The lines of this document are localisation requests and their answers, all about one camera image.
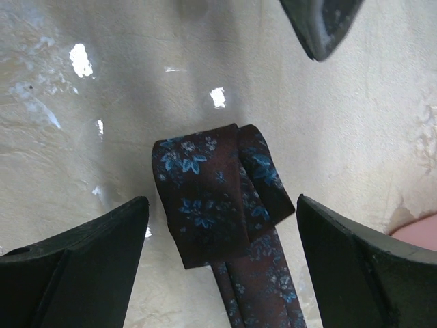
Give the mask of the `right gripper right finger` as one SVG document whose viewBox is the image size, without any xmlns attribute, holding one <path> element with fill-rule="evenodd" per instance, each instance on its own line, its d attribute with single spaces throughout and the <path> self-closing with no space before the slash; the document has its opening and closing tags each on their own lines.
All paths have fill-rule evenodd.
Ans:
<svg viewBox="0 0 437 328">
<path fill-rule="evenodd" d="M 435 327 L 436 252 L 300 195 L 296 218 L 324 327 Z"/>
</svg>

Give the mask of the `dark patterned necktie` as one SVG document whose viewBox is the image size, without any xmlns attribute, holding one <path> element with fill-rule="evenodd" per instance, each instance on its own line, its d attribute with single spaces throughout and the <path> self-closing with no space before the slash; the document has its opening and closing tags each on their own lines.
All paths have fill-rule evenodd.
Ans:
<svg viewBox="0 0 437 328">
<path fill-rule="evenodd" d="M 231 326 L 304 327 L 276 230 L 295 208 L 259 129 L 157 141 L 152 169 L 184 267 L 211 267 Z"/>
</svg>

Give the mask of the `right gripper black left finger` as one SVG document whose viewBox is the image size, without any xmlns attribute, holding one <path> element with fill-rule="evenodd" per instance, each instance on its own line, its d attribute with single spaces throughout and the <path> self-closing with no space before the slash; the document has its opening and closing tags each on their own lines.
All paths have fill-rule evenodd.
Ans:
<svg viewBox="0 0 437 328">
<path fill-rule="evenodd" d="M 107 214 L 1 257 L 2 327 L 123 327 L 149 202 Z"/>
</svg>

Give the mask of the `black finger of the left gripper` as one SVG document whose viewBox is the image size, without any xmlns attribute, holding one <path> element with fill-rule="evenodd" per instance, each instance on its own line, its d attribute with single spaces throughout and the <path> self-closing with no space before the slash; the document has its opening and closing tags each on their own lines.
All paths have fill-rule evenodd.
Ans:
<svg viewBox="0 0 437 328">
<path fill-rule="evenodd" d="M 349 32 L 363 0 L 280 0 L 307 56 L 327 60 Z"/>
</svg>

